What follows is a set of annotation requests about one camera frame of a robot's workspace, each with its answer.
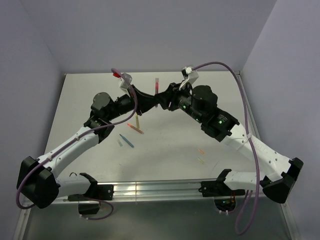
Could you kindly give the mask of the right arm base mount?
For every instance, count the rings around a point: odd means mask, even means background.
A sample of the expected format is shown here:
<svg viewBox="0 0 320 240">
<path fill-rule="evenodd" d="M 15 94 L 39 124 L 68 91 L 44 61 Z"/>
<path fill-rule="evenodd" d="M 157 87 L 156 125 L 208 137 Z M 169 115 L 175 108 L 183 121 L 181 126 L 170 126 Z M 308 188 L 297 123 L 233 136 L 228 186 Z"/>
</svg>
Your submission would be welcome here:
<svg viewBox="0 0 320 240">
<path fill-rule="evenodd" d="M 203 198 L 219 198 L 214 201 L 219 214 L 225 213 L 228 215 L 233 213 L 237 209 L 236 197 L 248 195 L 244 189 L 232 190 L 225 184 L 227 175 L 231 171 L 231 169 L 224 169 L 215 180 L 201 181 L 198 189 Z"/>
</svg>

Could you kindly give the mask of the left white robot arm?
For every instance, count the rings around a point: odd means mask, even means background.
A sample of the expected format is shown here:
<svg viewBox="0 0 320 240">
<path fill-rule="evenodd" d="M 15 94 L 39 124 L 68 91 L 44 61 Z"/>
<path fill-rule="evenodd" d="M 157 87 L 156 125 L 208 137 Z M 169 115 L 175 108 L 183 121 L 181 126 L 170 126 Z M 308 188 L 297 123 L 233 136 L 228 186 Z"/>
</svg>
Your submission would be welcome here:
<svg viewBox="0 0 320 240">
<path fill-rule="evenodd" d="M 144 93 L 134 85 L 116 100 L 106 92 L 97 93 L 88 120 L 71 138 L 38 158 L 28 156 L 22 161 L 16 185 L 16 205 L 23 210 L 32 207 L 44 209 L 59 197 L 78 195 L 86 200 L 95 198 L 97 180 L 87 173 L 64 180 L 59 177 L 62 171 L 110 135 L 117 125 L 112 120 L 128 112 L 142 115 L 160 102 L 159 94 Z"/>
</svg>

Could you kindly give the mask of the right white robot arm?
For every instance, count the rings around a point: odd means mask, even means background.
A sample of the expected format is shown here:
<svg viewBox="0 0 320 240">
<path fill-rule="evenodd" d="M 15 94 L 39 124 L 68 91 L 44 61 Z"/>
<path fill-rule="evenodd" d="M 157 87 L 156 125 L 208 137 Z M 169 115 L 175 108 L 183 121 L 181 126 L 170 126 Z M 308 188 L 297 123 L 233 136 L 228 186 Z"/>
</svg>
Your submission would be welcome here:
<svg viewBox="0 0 320 240">
<path fill-rule="evenodd" d="M 208 85 L 180 90 L 172 83 L 155 99 L 164 110 L 181 109 L 201 124 L 201 130 L 250 161 L 258 163 L 259 172 L 224 169 L 214 181 L 202 182 L 203 197 L 243 196 L 246 191 L 262 190 L 270 200 L 283 204 L 295 185 L 304 163 L 276 152 L 255 136 L 228 112 L 218 108 L 218 97 Z"/>
</svg>

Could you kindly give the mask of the pink pen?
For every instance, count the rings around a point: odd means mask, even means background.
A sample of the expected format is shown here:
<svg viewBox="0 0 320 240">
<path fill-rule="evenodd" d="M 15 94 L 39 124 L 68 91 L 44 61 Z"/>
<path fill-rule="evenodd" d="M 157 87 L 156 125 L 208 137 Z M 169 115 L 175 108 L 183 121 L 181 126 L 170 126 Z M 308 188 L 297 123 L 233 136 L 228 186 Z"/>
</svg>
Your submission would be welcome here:
<svg viewBox="0 0 320 240">
<path fill-rule="evenodd" d="M 159 93 L 159 78 L 155 78 L 155 95 Z"/>
</svg>

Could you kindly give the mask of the orange pen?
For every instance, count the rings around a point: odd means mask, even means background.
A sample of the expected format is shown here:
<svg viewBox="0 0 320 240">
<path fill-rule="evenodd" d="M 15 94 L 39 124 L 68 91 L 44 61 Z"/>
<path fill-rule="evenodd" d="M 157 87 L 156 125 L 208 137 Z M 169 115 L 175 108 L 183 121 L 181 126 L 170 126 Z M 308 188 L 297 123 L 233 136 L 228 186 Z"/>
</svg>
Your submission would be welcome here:
<svg viewBox="0 0 320 240">
<path fill-rule="evenodd" d="M 144 132 L 143 132 L 142 130 L 138 129 L 137 127 L 133 126 L 132 124 L 127 123 L 127 125 L 128 125 L 131 129 L 135 130 L 136 132 L 138 132 L 138 133 L 140 133 L 140 134 L 142 134 L 142 135 L 144 134 Z"/>
</svg>

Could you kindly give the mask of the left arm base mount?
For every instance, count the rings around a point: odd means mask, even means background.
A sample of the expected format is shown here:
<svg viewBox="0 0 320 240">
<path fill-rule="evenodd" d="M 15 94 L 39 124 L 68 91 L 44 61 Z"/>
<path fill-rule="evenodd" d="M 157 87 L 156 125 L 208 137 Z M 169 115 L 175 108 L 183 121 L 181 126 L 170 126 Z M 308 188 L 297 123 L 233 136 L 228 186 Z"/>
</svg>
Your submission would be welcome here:
<svg viewBox="0 0 320 240">
<path fill-rule="evenodd" d="M 80 217 L 88 221 L 99 221 L 110 217 L 114 212 L 114 206 L 109 202 L 113 199 L 114 185 L 113 184 L 97 184 L 90 187 L 84 194 L 73 194 L 67 197 L 68 202 L 83 202 L 92 201 L 93 204 L 79 203 L 78 213 Z M 109 213 L 100 217 L 93 217 L 96 215 L 103 205 L 109 207 Z"/>
</svg>

